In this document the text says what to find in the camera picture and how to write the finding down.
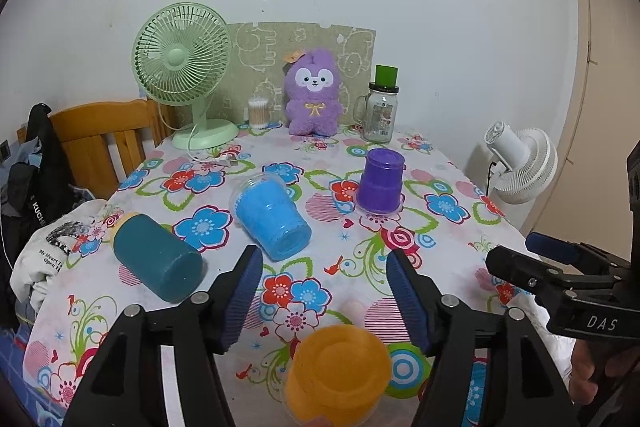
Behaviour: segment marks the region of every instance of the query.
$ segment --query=clothing pile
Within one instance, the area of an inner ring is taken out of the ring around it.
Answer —
[[[16,260],[10,280],[18,301],[29,302],[36,313],[40,311],[50,283],[106,203],[106,200],[87,201],[31,235]]]
[[[0,327],[18,327],[9,281],[22,248],[37,229],[71,211],[78,199],[50,112],[43,103],[31,108],[25,143],[0,164]]]

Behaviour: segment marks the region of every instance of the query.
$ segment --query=fan base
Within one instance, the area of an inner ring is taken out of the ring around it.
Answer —
[[[182,150],[210,149],[233,140],[239,132],[238,127],[227,120],[207,120],[206,128],[196,131],[191,137],[191,143],[189,143],[191,129],[176,131],[173,143],[176,149]]]

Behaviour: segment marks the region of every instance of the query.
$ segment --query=floral tablecloth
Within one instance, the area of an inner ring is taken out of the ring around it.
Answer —
[[[497,243],[526,248],[482,191],[412,132],[396,132],[388,144],[406,159],[402,211],[386,217],[362,213],[353,195],[371,147],[357,127],[341,127],[337,136],[325,138],[289,136],[281,124],[259,132],[245,126],[233,142],[210,151],[212,156],[237,155],[237,166],[223,168],[213,162],[194,164],[165,140],[122,183],[88,234],[78,238],[31,333],[23,366],[26,381],[68,407],[118,314],[131,303],[148,311],[169,306],[115,258],[110,228],[120,216],[148,214],[197,248],[208,266],[200,285],[206,290],[252,243],[229,212],[232,188],[243,175],[269,171],[287,184],[313,235],[291,259],[275,263],[265,257],[264,277],[239,342],[217,357],[236,423],[292,423],[280,403],[280,381],[296,346],[316,328],[354,323],[378,335],[394,363],[373,421],[409,425],[431,363],[408,342],[386,282],[388,252],[402,248],[443,293],[476,309],[501,312],[519,290],[490,276],[484,258]],[[305,318],[302,327],[290,327],[294,314]],[[169,389],[172,357],[163,355]],[[485,367],[479,355],[465,425],[478,421]],[[172,391],[166,396],[170,417],[179,417],[177,396]]]

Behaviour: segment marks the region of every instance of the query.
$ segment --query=clear plastic cup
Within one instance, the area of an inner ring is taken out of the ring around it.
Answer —
[[[391,379],[385,344],[350,325],[322,328],[296,349],[282,386],[283,404],[299,423],[325,416],[354,427],[371,416]]]
[[[276,174],[260,172],[241,182],[231,193],[229,208],[274,261],[297,254],[309,243],[311,227]]]

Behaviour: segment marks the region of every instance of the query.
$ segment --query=cotton swab container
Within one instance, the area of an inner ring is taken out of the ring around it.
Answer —
[[[325,416],[334,427],[353,427],[373,413],[391,376],[379,338],[356,326],[329,326],[297,347],[282,398],[299,423]]]
[[[252,129],[266,129],[271,118],[269,99],[262,96],[252,96],[248,101],[248,106],[249,127]]]

